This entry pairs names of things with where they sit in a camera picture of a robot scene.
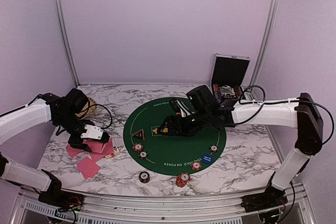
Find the red card pile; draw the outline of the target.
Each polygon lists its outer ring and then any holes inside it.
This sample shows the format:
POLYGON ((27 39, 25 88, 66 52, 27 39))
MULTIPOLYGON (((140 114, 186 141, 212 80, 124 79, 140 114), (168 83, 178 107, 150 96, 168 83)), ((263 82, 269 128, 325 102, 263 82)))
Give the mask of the red card pile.
POLYGON ((101 167, 89 157, 85 157, 77 163, 78 170, 82 173, 84 179, 93 178, 100 171, 101 167))
POLYGON ((70 158, 75 158, 78 155, 83 156, 83 155, 87 154, 87 152, 85 152, 83 150, 76 149, 76 148, 72 148, 70 145, 66 146, 66 151, 67 151, 70 158))

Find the blue small blind button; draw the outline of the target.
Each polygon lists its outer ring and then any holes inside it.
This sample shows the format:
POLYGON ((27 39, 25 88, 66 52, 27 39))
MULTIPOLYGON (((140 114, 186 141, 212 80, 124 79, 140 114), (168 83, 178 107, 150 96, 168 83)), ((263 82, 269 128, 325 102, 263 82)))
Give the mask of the blue small blind button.
POLYGON ((214 158, 211 154, 202 155, 202 162, 204 164, 211 164, 214 161, 214 158))

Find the red playing card deck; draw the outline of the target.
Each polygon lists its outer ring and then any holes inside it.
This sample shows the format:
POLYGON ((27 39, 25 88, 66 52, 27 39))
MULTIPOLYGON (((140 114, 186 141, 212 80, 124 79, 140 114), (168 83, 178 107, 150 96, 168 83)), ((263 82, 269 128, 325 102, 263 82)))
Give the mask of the red playing card deck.
POLYGON ((98 141, 88 139, 85 140, 84 143, 89 146, 92 153, 109 155, 114 151, 112 139, 109 139, 107 143, 100 143, 98 141))

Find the red card pile front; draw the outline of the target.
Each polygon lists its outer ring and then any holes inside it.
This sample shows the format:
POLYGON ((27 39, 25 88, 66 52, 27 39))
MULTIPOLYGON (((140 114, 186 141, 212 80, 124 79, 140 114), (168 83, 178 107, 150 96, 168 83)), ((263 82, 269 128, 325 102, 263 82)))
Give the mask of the red card pile front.
POLYGON ((85 157, 77 163, 78 170, 82 173, 84 179, 93 178, 100 171, 101 167, 89 157, 85 157))

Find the red poker chip stack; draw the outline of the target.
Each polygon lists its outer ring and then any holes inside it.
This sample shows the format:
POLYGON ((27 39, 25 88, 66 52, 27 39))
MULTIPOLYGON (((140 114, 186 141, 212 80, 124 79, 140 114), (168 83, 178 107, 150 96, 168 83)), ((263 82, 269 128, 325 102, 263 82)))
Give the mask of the red poker chip stack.
POLYGON ((190 175, 188 173, 181 173, 176 178, 176 185, 178 187, 184 187, 190 181, 190 175))

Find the black triangular dealer button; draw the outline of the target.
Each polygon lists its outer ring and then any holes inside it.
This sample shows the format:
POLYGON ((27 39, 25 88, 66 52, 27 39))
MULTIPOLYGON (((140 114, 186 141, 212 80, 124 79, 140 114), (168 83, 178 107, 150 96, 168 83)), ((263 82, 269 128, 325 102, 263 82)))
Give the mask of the black triangular dealer button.
POLYGON ((144 129, 141 129, 131 135, 132 138, 145 141, 144 129))

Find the black poker chip stack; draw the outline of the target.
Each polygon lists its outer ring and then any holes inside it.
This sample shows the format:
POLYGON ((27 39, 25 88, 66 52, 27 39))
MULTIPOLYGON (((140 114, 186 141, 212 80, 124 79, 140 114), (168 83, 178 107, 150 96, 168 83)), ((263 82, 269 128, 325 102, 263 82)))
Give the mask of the black poker chip stack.
POLYGON ((144 184, 148 183, 150 181, 150 175, 149 175, 149 173, 148 172, 141 172, 139 174, 139 181, 141 183, 144 183, 144 184))

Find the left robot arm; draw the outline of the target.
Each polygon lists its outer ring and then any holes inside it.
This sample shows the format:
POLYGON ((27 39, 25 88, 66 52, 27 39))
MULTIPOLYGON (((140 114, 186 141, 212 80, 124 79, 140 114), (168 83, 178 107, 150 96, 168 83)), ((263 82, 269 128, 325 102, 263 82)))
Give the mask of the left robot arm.
MULTIPOLYGON (((72 148, 91 152, 85 140, 107 143, 109 134, 90 120, 77 115, 86 112, 88 97, 78 89, 71 89, 64 97, 52 93, 39 94, 31 102, 1 114, 1 143, 36 125, 51 122, 69 133, 72 148)), ((1 179, 17 186, 37 190, 38 200, 57 207, 79 207, 83 195, 62 189, 61 181, 51 172, 38 170, 1 156, 1 179)))

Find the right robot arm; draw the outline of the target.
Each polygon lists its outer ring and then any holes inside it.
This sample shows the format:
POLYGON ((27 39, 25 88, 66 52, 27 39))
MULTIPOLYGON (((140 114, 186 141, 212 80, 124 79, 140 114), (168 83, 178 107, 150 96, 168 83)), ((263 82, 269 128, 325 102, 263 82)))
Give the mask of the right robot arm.
POLYGON ((194 136, 206 126, 216 128, 239 125, 277 125, 296 128, 298 137, 280 168, 272 175, 260 195, 260 203, 271 207, 284 195, 292 179, 300 173, 311 156, 323 146, 323 120, 310 94, 274 101, 227 99, 218 103, 210 89, 203 85, 187 93, 194 111, 177 99, 169 101, 177 113, 165 118, 157 132, 168 136, 194 136))

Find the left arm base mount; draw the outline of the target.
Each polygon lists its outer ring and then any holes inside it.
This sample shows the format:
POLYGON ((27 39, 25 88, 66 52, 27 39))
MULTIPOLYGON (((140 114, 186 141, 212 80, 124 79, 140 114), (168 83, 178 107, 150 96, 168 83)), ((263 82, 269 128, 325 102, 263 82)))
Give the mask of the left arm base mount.
POLYGON ((55 196, 42 192, 38 196, 38 200, 62 209, 80 210, 84 201, 84 195, 63 191, 61 194, 55 196))

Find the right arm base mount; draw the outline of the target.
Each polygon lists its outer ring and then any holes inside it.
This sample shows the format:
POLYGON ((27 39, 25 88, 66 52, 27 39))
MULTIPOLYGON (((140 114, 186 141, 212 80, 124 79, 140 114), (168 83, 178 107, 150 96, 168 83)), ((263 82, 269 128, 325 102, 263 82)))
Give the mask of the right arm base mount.
POLYGON ((240 206, 244 208, 245 212, 253 212, 278 207, 287 203, 288 199, 285 195, 278 197, 275 194, 259 193, 243 196, 240 206))

